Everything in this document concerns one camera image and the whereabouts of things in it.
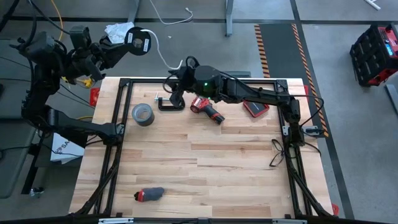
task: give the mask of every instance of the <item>black robotic arm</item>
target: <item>black robotic arm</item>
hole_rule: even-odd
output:
[[[172,88],[171,103],[178,106],[184,91],[207,97],[215,103],[241,103],[244,100],[278,106],[286,122],[289,123],[289,143],[297,146],[304,145],[304,135],[299,125],[300,103],[287,89],[281,91],[253,88],[237,78],[223,73],[211,66],[199,65],[194,57],[188,57],[186,66],[177,71],[169,71],[171,76],[176,76],[178,83],[169,82]]]
[[[27,90],[26,99],[22,102],[22,117],[43,132],[56,132],[65,138],[89,134],[99,136],[107,145],[118,143],[123,127],[114,123],[94,124],[75,120],[46,105],[46,102],[50,95],[59,90],[61,78],[72,85],[76,84],[76,78],[83,75],[96,82],[105,77],[101,71],[113,68],[126,53],[144,55],[149,51],[148,33],[134,27],[127,32],[128,34],[137,39],[149,39],[146,51],[142,50],[143,44],[137,44],[142,41],[135,38],[126,38],[123,44],[112,44],[109,38],[104,36],[98,43],[94,43],[91,41],[88,28],[83,26],[71,29],[73,50],[69,52],[60,41],[46,32],[40,32],[30,42],[19,39],[19,45],[11,45],[36,64],[32,72],[31,89]]]

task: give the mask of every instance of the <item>duct tape roll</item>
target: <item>duct tape roll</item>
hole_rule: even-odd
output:
[[[152,108],[146,103],[140,103],[132,109],[132,118],[140,126],[148,126],[155,120],[155,114]]]

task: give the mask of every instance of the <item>wooden tabletop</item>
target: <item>wooden tabletop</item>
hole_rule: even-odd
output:
[[[111,121],[120,77],[105,78],[95,109],[94,123]],[[304,95],[301,79],[287,79],[289,93]],[[262,86],[272,90],[271,85]],[[123,142],[112,213],[124,217],[160,218],[283,218],[294,216],[286,163],[269,167],[278,153],[271,139],[281,141],[277,108],[258,118],[250,116],[242,104],[219,102],[213,107],[225,121],[217,125],[203,112],[189,107],[195,95],[185,93],[183,111],[159,111],[156,93],[168,97],[160,83],[135,83]],[[302,121],[310,117],[306,98],[299,98]],[[131,117],[139,103],[151,105],[155,121],[141,127]],[[123,113],[122,103],[119,121]],[[316,140],[307,142],[317,145]],[[98,186],[105,146],[92,144],[85,150],[70,212],[77,211]],[[301,147],[307,184],[326,211],[331,202],[320,155],[311,147]],[[148,187],[163,187],[156,202],[137,202],[134,194]],[[305,212],[302,193],[300,206]],[[108,191],[105,190],[103,206]]]

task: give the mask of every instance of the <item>power drill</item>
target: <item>power drill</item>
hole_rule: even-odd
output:
[[[214,110],[210,100],[207,98],[197,96],[192,101],[191,110],[194,113],[200,113],[202,111],[206,112],[207,116],[209,116],[209,118],[211,118],[217,124],[221,124],[225,120],[225,118],[219,112]]]

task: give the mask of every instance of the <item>yellow and black hazard tape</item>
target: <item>yellow and black hazard tape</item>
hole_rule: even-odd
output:
[[[261,37],[261,31],[260,31],[259,24],[254,25],[254,31],[256,33],[257,46],[259,47],[262,74],[263,74],[264,78],[269,78],[267,56],[266,56],[266,51],[264,50],[264,44],[262,43],[262,37]]]
[[[301,41],[300,41],[299,33],[297,32],[296,24],[292,24],[292,28],[293,28],[294,36],[296,38],[297,45],[298,45],[298,50],[300,51],[301,59],[302,59],[303,64],[304,64],[305,73],[307,74],[307,78],[308,78],[308,80],[310,82],[310,88],[311,88],[312,95],[313,96],[318,96],[317,91],[315,90],[315,86],[314,86],[314,84],[312,82],[311,72],[310,72],[310,69],[308,68],[308,65],[307,65],[307,59],[305,58],[303,46],[302,46]],[[314,98],[314,99],[315,99],[315,105],[317,106],[317,109],[319,109],[319,107],[321,107],[320,106],[320,102],[319,102],[319,100],[317,98]],[[321,120],[322,128],[325,130],[323,135],[325,137],[329,137],[328,128],[326,127],[326,122],[325,122],[325,118],[323,117],[322,110],[319,111],[319,118]]]

